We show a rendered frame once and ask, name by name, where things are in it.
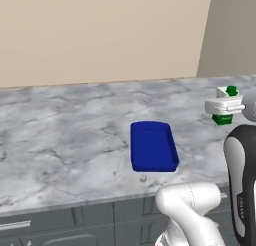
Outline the narrow grey drawer front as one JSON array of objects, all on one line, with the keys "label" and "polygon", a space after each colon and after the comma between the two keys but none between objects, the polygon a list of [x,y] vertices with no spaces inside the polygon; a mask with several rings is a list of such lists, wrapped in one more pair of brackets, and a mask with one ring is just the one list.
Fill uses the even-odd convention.
[{"label": "narrow grey drawer front", "polygon": [[115,202],[114,212],[117,223],[161,216],[154,196]]}]

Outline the grey cupboard door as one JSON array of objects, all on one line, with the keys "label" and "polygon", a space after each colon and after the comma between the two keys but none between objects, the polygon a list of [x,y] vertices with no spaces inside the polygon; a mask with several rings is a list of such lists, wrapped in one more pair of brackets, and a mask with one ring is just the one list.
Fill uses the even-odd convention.
[{"label": "grey cupboard door", "polygon": [[115,225],[116,246],[154,246],[167,224],[167,218],[118,223]]},{"label": "grey cupboard door", "polygon": [[104,225],[0,239],[0,246],[115,246],[114,226]]}]

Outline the blue rectangular tray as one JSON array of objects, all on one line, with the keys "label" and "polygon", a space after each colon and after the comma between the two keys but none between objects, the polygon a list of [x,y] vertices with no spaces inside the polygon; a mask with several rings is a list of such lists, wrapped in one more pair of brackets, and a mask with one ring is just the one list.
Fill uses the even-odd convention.
[{"label": "blue rectangular tray", "polygon": [[131,164],[136,172],[175,172],[179,165],[169,124],[138,121],[130,125]]}]

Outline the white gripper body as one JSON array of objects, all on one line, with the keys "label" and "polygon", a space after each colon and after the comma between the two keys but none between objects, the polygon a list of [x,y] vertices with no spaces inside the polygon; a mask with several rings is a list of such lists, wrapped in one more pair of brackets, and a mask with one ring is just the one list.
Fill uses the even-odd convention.
[{"label": "white gripper body", "polygon": [[205,111],[208,114],[230,115],[242,111],[242,98],[215,98],[205,101]]}]

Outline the wide grey drawer front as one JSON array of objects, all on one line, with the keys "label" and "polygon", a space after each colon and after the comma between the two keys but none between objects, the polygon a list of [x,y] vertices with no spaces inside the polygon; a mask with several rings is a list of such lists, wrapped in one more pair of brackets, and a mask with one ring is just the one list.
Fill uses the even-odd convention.
[{"label": "wide grey drawer front", "polygon": [[31,220],[28,228],[0,231],[0,237],[13,236],[19,233],[50,231],[75,226],[93,227],[113,224],[113,204],[66,208],[22,215],[0,217],[0,224]]}]

